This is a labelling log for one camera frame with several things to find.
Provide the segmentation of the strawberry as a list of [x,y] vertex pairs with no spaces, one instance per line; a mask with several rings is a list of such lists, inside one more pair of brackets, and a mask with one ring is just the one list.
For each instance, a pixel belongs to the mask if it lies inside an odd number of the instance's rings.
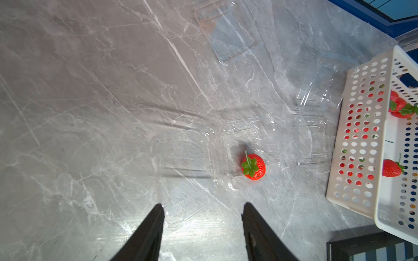
[[245,151],[244,160],[241,163],[242,174],[250,180],[256,181],[266,174],[266,164],[257,154],[248,154]]

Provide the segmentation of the white perforated plastic basket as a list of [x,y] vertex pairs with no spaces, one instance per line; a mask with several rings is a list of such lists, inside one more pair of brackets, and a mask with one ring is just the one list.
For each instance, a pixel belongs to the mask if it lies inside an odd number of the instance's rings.
[[[399,119],[389,112],[391,91],[411,105],[418,66],[399,46],[348,71],[342,94],[327,199],[374,220],[394,236],[418,242],[418,117]],[[399,160],[397,177],[382,176],[383,161]]]

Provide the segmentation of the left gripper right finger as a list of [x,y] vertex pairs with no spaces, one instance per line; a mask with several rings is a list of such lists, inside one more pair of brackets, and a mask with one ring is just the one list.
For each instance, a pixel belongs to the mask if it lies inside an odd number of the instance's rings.
[[250,261],[297,260],[250,202],[244,205],[242,222]]

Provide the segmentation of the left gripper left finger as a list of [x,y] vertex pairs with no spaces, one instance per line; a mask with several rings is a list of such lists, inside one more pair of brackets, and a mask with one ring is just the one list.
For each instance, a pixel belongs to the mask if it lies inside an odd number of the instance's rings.
[[157,261],[163,234],[164,209],[156,204],[111,261]]

